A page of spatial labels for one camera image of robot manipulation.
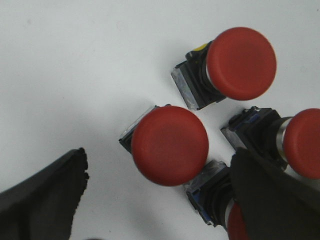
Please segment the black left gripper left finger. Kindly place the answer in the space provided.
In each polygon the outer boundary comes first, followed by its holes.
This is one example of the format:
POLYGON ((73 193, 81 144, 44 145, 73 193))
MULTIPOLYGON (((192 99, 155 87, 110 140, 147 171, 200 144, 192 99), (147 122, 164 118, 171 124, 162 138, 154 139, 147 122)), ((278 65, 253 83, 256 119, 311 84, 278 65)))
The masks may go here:
POLYGON ((72 149, 0 194, 2 240, 68 240, 89 175, 84 148, 72 149))

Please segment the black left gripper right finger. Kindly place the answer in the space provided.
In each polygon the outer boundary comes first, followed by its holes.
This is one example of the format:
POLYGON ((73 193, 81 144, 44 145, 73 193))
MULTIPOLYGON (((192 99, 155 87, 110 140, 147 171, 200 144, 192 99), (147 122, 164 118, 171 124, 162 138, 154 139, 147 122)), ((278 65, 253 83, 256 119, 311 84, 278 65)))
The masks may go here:
POLYGON ((238 148, 231 184, 251 240, 318 240, 320 192, 238 148))

